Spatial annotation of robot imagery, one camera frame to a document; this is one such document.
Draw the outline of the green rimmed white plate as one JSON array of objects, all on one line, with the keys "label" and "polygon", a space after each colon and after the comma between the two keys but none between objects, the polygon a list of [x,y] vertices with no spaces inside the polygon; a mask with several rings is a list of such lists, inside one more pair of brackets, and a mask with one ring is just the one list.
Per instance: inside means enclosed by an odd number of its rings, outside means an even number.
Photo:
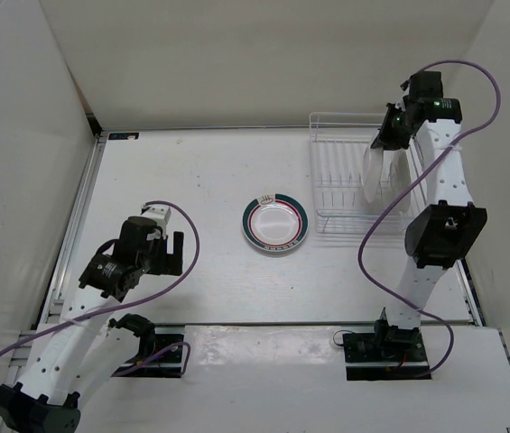
[{"label": "green rimmed white plate", "polygon": [[247,242],[259,252],[275,256],[296,251],[305,241],[309,225],[302,204],[282,193],[254,198],[241,218]]}]

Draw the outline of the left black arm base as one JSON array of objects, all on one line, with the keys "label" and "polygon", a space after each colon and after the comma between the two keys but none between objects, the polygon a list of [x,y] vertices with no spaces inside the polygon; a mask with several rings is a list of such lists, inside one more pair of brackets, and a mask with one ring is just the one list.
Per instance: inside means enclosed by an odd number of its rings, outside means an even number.
[{"label": "left black arm base", "polygon": [[156,326],[147,347],[127,360],[114,377],[180,379],[190,360],[190,344],[185,327]]}]

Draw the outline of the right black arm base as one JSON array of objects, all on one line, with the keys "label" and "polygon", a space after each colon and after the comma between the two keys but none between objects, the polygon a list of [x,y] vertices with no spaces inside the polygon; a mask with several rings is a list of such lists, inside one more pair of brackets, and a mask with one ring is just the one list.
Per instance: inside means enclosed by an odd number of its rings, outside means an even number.
[{"label": "right black arm base", "polygon": [[332,343],[342,349],[348,382],[430,380],[430,366],[422,340],[417,336],[409,349],[375,346],[374,333],[341,329]]}]

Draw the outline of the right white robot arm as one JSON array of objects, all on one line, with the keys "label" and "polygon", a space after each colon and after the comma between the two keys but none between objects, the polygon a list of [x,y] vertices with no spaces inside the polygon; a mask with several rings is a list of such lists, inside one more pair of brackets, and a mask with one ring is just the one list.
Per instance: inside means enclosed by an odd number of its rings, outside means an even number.
[{"label": "right white robot arm", "polygon": [[421,312],[444,273],[464,258],[487,222],[468,192],[462,159],[454,143],[461,130],[457,99],[443,95],[441,73],[420,71],[403,84],[403,97],[387,112],[364,154],[365,199],[376,198],[385,152],[393,159],[389,178],[398,207],[409,207],[406,189],[411,174],[406,151],[418,152],[426,186],[426,207],[407,226],[404,249],[408,256],[395,297],[376,321],[371,349],[390,361],[417,345]]}]

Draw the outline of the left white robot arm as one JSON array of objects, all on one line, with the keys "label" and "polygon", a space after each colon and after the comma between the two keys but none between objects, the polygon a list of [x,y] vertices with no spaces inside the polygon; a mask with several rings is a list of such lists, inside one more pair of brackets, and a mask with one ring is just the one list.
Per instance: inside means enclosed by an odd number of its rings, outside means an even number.
[{"label": "left white robot arm", "polygon": [[167,251],[169,207],[130,216],[117,239],[101,245],[79,277],[62,328],[13,385],[0,386],[0,417],[16,432],[73,432],[81,409],[102,382],[129,360],[135,365],[158,352],[153,323],[112,314],[147,275],[180,276],[184,234]]}]

